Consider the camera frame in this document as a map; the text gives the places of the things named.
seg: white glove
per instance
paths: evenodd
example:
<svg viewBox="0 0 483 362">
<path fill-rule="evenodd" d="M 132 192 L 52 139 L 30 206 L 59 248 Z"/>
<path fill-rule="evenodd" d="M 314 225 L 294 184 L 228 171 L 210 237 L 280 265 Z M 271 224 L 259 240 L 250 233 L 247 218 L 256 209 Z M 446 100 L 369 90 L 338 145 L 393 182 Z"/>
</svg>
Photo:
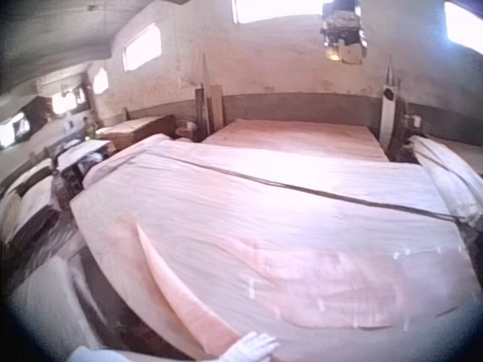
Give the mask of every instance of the white glove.
<svg viewBox="0 0 483 362">
<path fill-rule="evenodd" d="M 249 333 L 235 343 L 219 362 L 268 362 L 270 355 L 279 344 L 266 334 Z"/>
</svg>

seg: wall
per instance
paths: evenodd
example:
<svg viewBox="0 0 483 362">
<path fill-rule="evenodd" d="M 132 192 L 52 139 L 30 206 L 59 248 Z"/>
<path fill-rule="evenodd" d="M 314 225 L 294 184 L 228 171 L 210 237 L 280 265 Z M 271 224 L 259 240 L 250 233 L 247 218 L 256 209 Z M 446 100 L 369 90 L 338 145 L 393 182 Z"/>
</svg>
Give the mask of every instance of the wall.
<svg viewBox="0 0 483 362">
<path fill-rule="evenodd" d="M 355 99 L 347 95 L 352 95 L 366 99 L 368 109 L 374 103 L 370 99 L 380 97 L 391 54 L 408 102 L 483 121 L 483 56 L 447 40 L 443 1 L 361 3 L 369 55 L 362 66 L 347 66 L 325 59 L 317 16 L 234 24 L 229 0 L 195 0 L 182 6 L 154 1 L 116 35 L 112 58 L 93 62 L 88 70 L 90 79 L 101 66 L 109 75 L 109 89 L 96 97 L 99 116 L 109 123 L 124 106 L 142 111 L 192 100 L 194 87 L 202 81 L 203 53 L 211 83 L 221 84 L 225 95 L 267 99 L 273 94 L 338 94 L 344 95 L 341 102 L 347 107 Z M 163 54 L 124 72 L 123 47 L 151 23 L 162 32 Z M 330 103 L 334 98 L 315 99 Z M 373 114 L 371 110 L 362 117 Z M 318 116 L 330 121 L 334 113 Z M 374 122 L 371 118 L 362 124 Z"/>
<path fill-rule="evenodd" d="M 53 81 L 51 83 L 43 83 L 37 81 L 37 91 L 38 95 L 43 97 L 52 97 L 56 93 L 60 93 L 67 89 L 72 89 L 77 87 L 82 83 L 82 74 L 75 74 L 69 77 Z"/>
</svg>

